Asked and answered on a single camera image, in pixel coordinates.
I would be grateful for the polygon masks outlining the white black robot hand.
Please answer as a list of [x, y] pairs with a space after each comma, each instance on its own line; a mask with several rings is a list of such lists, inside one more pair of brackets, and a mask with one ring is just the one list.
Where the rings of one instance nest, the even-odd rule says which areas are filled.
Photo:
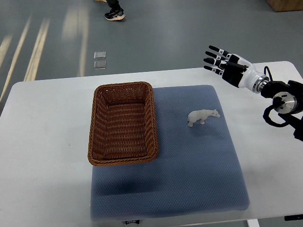
[[237, 54], [224, 49], [209, 46], [204, 58], [204, 68], [219, 76], [237, 88], [247, 88], [253, 93], [260, 93], [263, 86], [270, 81], [270, 77], [258, 72], [254, 64]]

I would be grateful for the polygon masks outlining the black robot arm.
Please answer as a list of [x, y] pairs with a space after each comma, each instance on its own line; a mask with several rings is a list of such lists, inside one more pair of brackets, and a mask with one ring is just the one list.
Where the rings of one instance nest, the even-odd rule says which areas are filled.
[[[288, 83], [274, 81], [269, 67], [264, 67], [264, 73], [269, 76], [269, 81], [264, 81], [260, 86], [260, 93], [264, 98], [271, 98], [272, 105], [267, 107], [263, 113], [263, 119], [271, 126], [282, 128], [292, 126], [294, 138], [303, 140], [303, 120], [294, 115], [303, 111], [303, 84], [289, 80]], [[270, 118], [270, 112], [275, 110], [284, 123], [274, 122]]]

